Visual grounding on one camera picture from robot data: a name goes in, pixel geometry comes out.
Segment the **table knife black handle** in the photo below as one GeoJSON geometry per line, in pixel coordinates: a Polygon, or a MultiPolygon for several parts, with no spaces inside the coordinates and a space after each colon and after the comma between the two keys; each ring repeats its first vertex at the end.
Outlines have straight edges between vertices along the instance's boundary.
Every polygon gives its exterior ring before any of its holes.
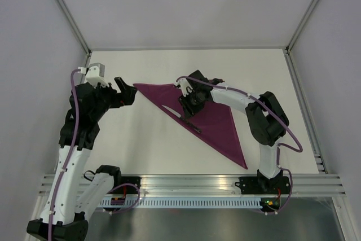
{"type": "Polygon", "coordinates": [[[192,128],[194,131],[196,131],[197,133],[201,133],[201,130],[196,127],[194,124],[192,124],[191,122],[189,122],[188,120],[186,120],[180,113],[178,113],[177,111],[173,110],[172,108],[162,105],[163,108],[165,108],[166,110],[168,110],[170,113],[172,113],[173,115],[175,115],[177,118],[179,118],[183,123],[185,123],[187,126],[189,126],[190,128],[192,128]]]}

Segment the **purple satin napkin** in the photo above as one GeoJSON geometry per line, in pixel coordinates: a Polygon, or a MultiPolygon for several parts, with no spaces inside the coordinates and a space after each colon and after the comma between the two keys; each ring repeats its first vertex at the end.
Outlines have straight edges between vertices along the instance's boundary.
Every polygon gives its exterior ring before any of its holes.
{"type": "Polygon", "coordinates": [[[180,89],[175,88],[173,84],[153,85],[135,83],[134,86],[152,104],[195,137],[232,162],[244,169],[248,169],[230,107],[206,102],[205,107],[198,114],[186,119],[201,130],[201,133],[197,133],[162,107],[162,105],[168,106],[184,117],[183,109],[178,102],[178,98],[182,96],[180,89]]]}

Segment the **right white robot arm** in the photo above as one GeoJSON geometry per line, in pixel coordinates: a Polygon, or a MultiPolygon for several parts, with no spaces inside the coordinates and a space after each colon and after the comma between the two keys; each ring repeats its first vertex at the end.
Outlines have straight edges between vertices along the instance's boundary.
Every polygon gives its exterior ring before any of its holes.
{"type": "Polygon", "coordinates": [[[289,120],[273,93],[252,95],[221,79],[208,80],[200,71],[178,78],[174,85],[182,92],[178,100],[187,119],[208,103],[222,104],[246,115],[250,132],[259,143],[260,162],[256,177],[239,179],[237,186],[242,194],[290,193],[290,179],[280,169],[278,149],[289,120]]]}

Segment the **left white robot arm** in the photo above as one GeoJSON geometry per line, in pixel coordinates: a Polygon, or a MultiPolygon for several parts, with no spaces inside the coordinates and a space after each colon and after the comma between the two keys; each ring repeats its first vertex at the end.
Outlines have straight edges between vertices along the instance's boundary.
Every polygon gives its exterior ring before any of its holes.
{"type": "Polygon", "coordinates": [[[117,166],[101,165],[87,189],[78,194],[81,175],[100,132],[99,120],[113,108],[130,106],[138,89],[115,78],[118,90],[97,79],[72,85],[70,110],[60,131],[59,159],[40,217],[28,222],[27,233],[39,240],[84,240],[89,220],[107,194],[135,191],[139,183],[124,182],[117,166]]]}

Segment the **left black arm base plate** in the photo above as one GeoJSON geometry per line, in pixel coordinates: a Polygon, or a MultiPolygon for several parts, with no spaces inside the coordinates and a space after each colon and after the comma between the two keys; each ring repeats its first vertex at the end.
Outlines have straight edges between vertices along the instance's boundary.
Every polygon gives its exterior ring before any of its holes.
{"type": "Polygon", "coordinates": [[[120,184],[126,184],[125,186],[119,187],[116,190],[112,191],[116,195],[136,195],[137,189],[141,187],[141,177],[140,176],[124,176],[121,179],[120,184]]]}

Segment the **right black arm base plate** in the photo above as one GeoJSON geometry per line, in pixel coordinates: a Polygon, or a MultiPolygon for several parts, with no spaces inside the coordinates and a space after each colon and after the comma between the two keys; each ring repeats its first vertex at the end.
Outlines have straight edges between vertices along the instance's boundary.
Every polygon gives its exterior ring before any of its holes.
{"type": "Polygon", "coordinates": [[[277,195],[290,193],[290,180],[283,176],[273,179],[258,177],[240,177],[234,185],[240,189],[242,195],[277,195]]]}

